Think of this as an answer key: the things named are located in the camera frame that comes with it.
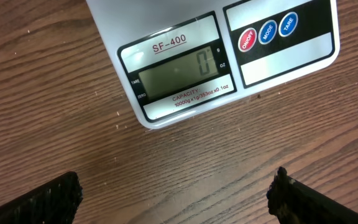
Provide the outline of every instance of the brown wood tabletop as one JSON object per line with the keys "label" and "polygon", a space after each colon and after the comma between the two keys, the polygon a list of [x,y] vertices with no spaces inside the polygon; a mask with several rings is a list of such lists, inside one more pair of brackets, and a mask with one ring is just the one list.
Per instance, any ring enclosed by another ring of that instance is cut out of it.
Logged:
{"label": "brown wood tabletop", "polygon": [[84,0],[0,0],[0,205],[73,170],[75,223],[278,223],[284,166],[358,212],[358,0],[337,4],[330,67],[151,131]]}

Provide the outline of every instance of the black object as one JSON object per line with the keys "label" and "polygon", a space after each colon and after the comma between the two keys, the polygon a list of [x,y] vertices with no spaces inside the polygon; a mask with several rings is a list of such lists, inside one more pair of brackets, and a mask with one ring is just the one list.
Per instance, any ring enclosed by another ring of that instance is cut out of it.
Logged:
{"label": "black object", "polygon": [[68,172],[0,207],[0,224],[73,223],[83,199],[75,172]]}
{"label": "black object", "polygon": [[266,196],[268,212],[281,224],[358,224],[358,213],[287,176],[282,167]]}

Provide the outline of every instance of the wood grain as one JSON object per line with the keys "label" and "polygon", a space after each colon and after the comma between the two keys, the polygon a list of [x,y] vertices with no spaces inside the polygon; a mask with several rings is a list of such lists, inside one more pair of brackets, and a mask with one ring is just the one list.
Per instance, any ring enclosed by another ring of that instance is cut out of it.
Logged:
{"label": "wood grain", "polygon": [[358,0],[337,4],[332,66],[149,131],[84,0],[0,0],[0,205],[73,170],[75,223],[278,223],[285,166],[358,212]]}

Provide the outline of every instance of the button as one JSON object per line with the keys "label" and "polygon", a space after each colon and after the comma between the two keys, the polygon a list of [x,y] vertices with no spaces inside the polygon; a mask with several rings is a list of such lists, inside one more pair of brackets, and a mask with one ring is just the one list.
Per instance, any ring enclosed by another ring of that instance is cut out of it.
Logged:
{"label": "button", "polygon": [[240,36],[239,49],[241,52],[249,51],[256,43],[257,33],[254,28],[246,29]]}
{"label": "button", "polygon": [[270,43],[277,33],[277,23],[274,20],[269,20],[260,28],[259,31],[259,42],[261,44]]}
{"label": "button", "polygon": [[280,28],[280,36],[288,37],[291,35],[298,25],[298,14],[295,12],[290,12],[284,16],[283,20],[281,20]]}

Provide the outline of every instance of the scale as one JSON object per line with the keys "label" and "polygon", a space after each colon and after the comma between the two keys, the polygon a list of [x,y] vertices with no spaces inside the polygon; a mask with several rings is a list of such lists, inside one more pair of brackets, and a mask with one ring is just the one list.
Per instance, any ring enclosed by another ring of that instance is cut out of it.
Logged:
{"label": "scale", "polygon": [[327,67],[336,0],[87,0],[137,119],[163,128]]}

